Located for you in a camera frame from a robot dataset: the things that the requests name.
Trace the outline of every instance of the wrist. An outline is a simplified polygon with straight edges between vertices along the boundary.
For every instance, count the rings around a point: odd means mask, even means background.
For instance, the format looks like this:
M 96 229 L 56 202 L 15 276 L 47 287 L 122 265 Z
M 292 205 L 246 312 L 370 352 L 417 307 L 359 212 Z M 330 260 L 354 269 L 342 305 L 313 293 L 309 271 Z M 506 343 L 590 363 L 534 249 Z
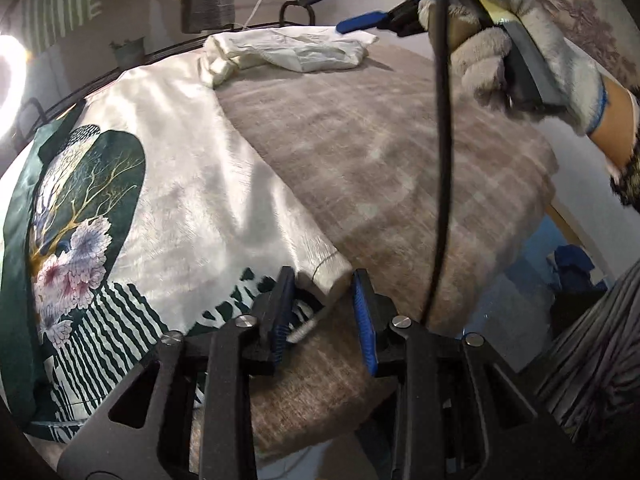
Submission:
M 604 109 L 590 139 L 621 170 L 628 164 L 634 150 L 638 129 L 637 104 L 635 98 L 615 81 L 603 76 L 602 83 L 606 94 Z

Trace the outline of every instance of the crumpled white cloth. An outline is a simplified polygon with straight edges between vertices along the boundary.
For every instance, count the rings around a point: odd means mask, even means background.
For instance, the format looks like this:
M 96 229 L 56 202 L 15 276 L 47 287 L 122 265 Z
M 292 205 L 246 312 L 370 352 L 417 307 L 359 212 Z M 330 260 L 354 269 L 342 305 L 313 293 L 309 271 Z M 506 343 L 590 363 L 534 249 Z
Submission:
M 207 38 L 200 78 L 215 88 L 237 70 L 274 64 L 294 72 L 345 70 L 358 66 L 378 40 L 364 31 L 339 34 L 335 27 L 257 28 Z

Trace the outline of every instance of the work glove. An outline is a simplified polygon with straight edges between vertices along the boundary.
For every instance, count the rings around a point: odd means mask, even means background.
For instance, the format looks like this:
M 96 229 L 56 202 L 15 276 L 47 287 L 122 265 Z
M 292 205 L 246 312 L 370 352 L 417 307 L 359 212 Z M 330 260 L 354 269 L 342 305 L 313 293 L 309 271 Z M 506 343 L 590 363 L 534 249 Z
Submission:
M 568 111 L 560 118 L 577 134 L 590 134 L 600 123 L 604 111 L 604 85 L 595 63 L 569 47 L 560 29 L 535 0 L 489 1 L 515 14 L 529 31 L 558 87 L 568 98 Z M 420 22 L 427 31 L 434 23 L 434 12 L 435 0 L 420 2 Z M 510 38 L 499 27 L 481 31 L 472 11 L 455 2 L 449 7 L 449 17 L 451 68 L 462 78 L 463 90 L 482 105 L 504 107 L 504 57 L 511 49 Z M 526 114 L 526 118 L 542 117 Z

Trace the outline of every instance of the black cable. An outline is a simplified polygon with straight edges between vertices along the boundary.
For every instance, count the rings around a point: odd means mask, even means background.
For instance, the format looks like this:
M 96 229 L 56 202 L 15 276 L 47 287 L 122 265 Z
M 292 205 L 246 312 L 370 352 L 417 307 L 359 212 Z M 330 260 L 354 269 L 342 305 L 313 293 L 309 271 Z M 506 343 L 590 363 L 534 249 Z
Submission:
M 451 180 L 453 167 L 453 134 L 451 126 L 451 98 L 449 86 L 449 0 L 436 0 L 435 11 L 435 67 L 436 109 L 438 117 L 438 148 L 440 152 L 440 189 L 438 197 L 438 227 L 436 248 L 431 272 L 431 284 L 424 301 L 420 323 L 429 320 L 429 314 L 438 291 L 447 253 L 449 216 L 451 212 Z

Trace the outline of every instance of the plant pot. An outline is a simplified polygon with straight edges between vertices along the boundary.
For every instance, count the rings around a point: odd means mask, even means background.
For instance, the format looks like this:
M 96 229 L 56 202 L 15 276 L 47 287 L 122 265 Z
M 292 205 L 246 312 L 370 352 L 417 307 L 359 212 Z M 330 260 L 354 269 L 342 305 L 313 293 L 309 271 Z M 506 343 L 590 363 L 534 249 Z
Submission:
M 113 49 L 118 67 L 121 70 L 128 70 L 145 63 L 145 38 L 129 41 L 123 46 Z

